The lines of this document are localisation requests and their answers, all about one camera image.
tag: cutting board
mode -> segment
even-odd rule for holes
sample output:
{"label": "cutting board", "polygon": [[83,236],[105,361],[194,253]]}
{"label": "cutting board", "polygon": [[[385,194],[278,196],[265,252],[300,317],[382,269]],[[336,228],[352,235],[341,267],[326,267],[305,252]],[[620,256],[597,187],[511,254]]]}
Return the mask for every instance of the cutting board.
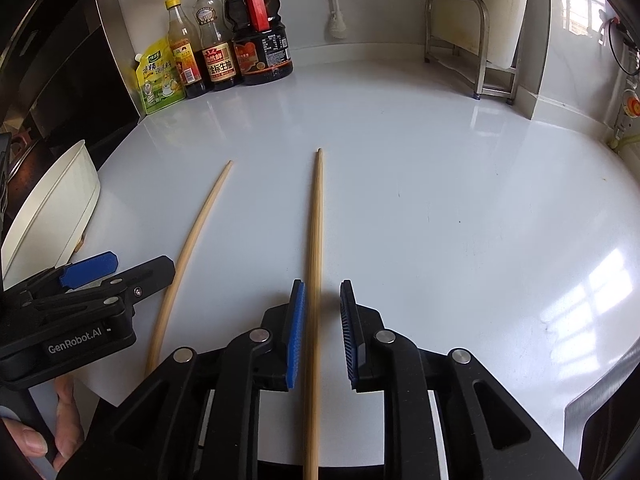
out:
{"label": "cutting board", "polygon": [[[489,9],[488,60],[511,66],[520,36],[527,0],[483,0]],[[478,54],[480,17],[478,7],[466,0],[436,0],[433,4],[433,35]]]}

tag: yellow bottle cap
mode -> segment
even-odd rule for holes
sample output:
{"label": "yellow bottle cap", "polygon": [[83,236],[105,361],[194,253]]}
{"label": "yellow bottle cap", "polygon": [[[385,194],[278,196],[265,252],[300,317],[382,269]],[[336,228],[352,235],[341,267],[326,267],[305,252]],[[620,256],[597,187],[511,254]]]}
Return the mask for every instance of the yellow bottle cap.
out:
{"label": "yellow bottle cap", "polygon": [[167,10],[171,9],[171,7],[175,7],[176,5],[180,5],[180,0],[165,0],[164,6]]}

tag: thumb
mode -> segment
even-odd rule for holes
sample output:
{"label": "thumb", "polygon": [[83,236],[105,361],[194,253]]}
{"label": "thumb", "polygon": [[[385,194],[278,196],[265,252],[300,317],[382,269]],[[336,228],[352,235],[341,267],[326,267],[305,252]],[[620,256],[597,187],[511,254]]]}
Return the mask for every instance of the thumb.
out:
{"label": "thumb", "polygon": [[47,443],[41,434],[16,420],[3,418],[2,421],[18,445],[18,448],[20,448],[20,451],[26,457],[39,458],[46,455]]}

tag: glass bottle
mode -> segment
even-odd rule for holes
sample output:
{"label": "glass bottle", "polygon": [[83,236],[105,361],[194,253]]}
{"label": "glass bottle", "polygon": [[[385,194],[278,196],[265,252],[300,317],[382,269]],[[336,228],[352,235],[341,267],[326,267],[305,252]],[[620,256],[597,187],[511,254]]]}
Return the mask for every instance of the glass bottle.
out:
{"label": "glass bottle", "polygon": [[242,82],[231,32],[222,19],[222,0],[197,0],[193,13],[200,25],[202,55],[207,65],[206,75],[214,92]]}
{"label": "glass bottle", "polygon": [[202,57],[198,30],[185,15],[180,0],[167,0],[164,5],[169,11],[167,39],[174,54],[184,93],[189,99],[198,97],[207,91],[202,79],[207,67]]}

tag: kitchen counter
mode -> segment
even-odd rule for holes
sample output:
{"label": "kitchen counter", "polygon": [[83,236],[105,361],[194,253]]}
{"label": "kitchen counter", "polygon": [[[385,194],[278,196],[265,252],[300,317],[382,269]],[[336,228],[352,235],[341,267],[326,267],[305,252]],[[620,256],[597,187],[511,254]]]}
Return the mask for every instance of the kitchen counter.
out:
{"label": "kitchen counter", "polygon": [[[114,251],[121,269],[177,260],[233,159],[162,357],[222,348],[304,278],[323,148],[321,465],[383,461],[382,394],[356,394],[347,378],[344,279],[420,348],[471,350],[558,446],[574,449],[565,408],[640,336],[640,190],[603,145],[465,92],[421,62],[336,62],[156,112],[101,168],[78,258]],[[106,400],[121,402],[142,379],[160,302],[136,307],[135,345],[78,372]],[[260,459],[299,463],[298,392],[261,399]]]}

